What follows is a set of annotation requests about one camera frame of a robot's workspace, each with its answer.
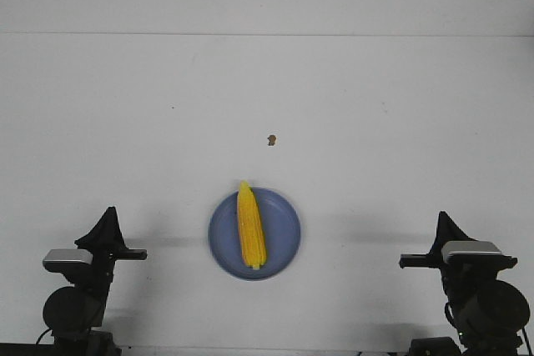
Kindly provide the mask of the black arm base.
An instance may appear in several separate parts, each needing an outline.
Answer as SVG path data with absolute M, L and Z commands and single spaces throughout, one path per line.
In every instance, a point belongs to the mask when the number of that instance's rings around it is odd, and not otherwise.
M 408 356 L 513 356 L 518 355 L 516 349 L 467 349 L 461 351 L 450 337 L 416 338 L 411 341 Z
M 101 355 L 120 356 L 123 350 L 110 332 L 91 331 L 83 338 L 55 338 L 53 344 L 1 343 L 1 355 Z

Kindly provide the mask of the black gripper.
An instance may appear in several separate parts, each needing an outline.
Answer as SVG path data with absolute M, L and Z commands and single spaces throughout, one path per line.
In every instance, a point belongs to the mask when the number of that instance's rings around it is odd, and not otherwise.
M 146 249 L 126 248 L 118 223 L 118 214 L 114 206 L 106 209 L 102 217 L 91 230 L 74 241 L 78 248 L 93 253 L 93 285 L 110 285 L 113 282 L 113 270 L 119 260 L 145 260 Z
M 428 254 L 402 254 L 401 268 L 437 268 L 446 274 L 468 276 L 496 276 L 500 271 L 514 268 L 517 258 L 497 253 L 453 253 L 461 242 L 476 242 L 452 220 L 446 211 L 440 211 L 437 219 L 436 237 Z

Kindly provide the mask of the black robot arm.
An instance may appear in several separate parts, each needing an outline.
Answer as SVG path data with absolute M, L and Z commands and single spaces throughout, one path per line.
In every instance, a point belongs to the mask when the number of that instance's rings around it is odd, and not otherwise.
M 517 258 L 494 243 L 476 240 L 462 231 L 447 212 L 438 214 L 436 237 L 428 253 L 402 254 L 401 268 L 432 268 L 441 275 L 446 296 L 444 315 L 459 343 L 450 337 L 414 338 L 409 355 L 517 355 L 526 345 L 531 317 L 526 297 L 498 278 Z
M 145 260 L 145 249 L 129 248 L 114 206 L 108 207 L 74 248 L 55 248 L 43 267 L 59 273 L 68 286 L 54 291 L 43 306 L 43 321 L 56 338 L 79 340 L 103 322 L 113 271 L 119 260 Z

